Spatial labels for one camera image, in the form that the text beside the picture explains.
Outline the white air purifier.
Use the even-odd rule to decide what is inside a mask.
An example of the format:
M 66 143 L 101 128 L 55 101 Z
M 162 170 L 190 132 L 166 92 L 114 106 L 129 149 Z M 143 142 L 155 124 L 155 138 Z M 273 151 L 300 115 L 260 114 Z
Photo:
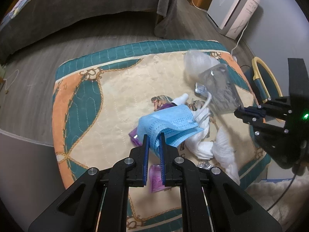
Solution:
M 235 40 L 258 8 L 261 0 L 212 0 L 207 17 L 216 31 Z

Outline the clear plastic wrap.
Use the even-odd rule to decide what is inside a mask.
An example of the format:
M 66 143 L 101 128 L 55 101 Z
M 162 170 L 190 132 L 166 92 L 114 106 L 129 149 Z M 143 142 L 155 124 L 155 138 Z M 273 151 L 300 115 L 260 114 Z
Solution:
M 212 67 L 220 64 L 220 62 L 199 50 L 189 50 L 184 54 L 183 58 L 185 74 L 195 82 L 204 80 L 205 72 Z

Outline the purple wrapper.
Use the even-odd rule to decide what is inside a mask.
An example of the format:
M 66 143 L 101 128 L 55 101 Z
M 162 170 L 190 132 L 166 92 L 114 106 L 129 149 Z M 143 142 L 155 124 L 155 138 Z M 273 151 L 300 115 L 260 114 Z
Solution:
M 134 128 L 129 134 L 131 142 L 135 146 L 141 146 L 142 143 L 140 142 L 138 135 L 137 135 L 137 128 Z M 159 165 L 152 165 L 149 169 L 149 179 L 150 179 L 150 192 L 156 193 L 160 191 L 166 191 L 170 189 L 170 187 L 165 187 L 162 184 L 161 180 L 161 173 L 160 173 L 160 166 Z

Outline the grey transparent plastic bag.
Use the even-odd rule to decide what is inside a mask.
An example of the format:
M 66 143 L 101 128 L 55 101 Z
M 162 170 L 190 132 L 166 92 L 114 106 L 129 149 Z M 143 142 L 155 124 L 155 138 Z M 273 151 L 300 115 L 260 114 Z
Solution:
M 200 84 L 203 84 L 206 91 L 212 95 L 211 106 L 216 114 L 233 113 L 239 107 L 243 107 L 225 64 L 217 64 L 197 77 Z

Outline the bed with brown cover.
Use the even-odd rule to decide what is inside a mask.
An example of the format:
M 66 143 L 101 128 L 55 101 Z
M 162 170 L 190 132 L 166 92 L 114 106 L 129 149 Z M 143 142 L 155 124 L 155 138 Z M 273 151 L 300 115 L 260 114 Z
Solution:
M 154 34 L 165 38 L 177 12 L 177 0 L 27 0 L 1 22 L 1 63 L 80 20 L 121 12 L 155 12 L 162 20 Z

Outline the yellow teal trash bin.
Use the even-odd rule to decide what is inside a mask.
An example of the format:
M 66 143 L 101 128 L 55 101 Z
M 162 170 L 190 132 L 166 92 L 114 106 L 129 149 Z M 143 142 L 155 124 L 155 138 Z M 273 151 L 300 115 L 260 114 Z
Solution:
M 267 102 L 269 98 L 283 96 L 271 69 L 259 57 L 253 57 L 251 66 L 244 72 L 244 75 L 254 93 L 256 105 Z

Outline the teal orange patterned rug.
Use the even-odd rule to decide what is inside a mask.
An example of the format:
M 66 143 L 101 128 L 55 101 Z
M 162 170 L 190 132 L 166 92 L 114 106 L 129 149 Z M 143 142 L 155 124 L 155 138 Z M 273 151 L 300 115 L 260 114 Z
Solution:
M 246 189 L 269 165 L 252 128 L 233 113 L 219 115 L 203 102 L 185 73 L 184 56 L 199 50 L 226 66 L 244 106 L 256 98 L 239 65 L 218 41 L 155 40 L 105 49 L 63 63 L 55 73 L 53 145 L 65 187 L 87 169 L 106 169 L 129 155 L 130 131 L 150 138 L 149 166 L 159 163 L 159 133 L 180 156 L 201 164 L 187 145 L 202 128 L 202 143 L 212 147 L 221 133 L 234 149 L 240 187 Z

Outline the white tissue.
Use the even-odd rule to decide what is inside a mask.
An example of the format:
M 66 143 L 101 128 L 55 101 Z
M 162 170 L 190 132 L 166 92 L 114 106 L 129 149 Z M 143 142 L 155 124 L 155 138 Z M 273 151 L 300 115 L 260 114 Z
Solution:
M 225 173 L 240 185 L 238 167 L 235 160 L 234 148 L 229 144 L 229 137 L 223 127 L 220 127 L 213 143 L 212 153 L 216 161 L 225 170 Z
M 199 160 L 211 160 L 213 158 L 213 142 L 204 141 L 210 131 L 210 110 L 206 107 L 193 112 L 193 114 L 202 131 L 188 138 L 185 145 Z

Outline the white small bottle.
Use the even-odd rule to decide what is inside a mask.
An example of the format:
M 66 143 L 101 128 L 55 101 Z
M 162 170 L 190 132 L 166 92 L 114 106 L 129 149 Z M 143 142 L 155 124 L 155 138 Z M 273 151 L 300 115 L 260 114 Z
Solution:
M 182 94 L 181 96 L 175 98 L 171 103 L 174 105 L 182 105 L 182 104 L 186 104 L 187 100 L 188 100 L 189 96 L 187 93 Z

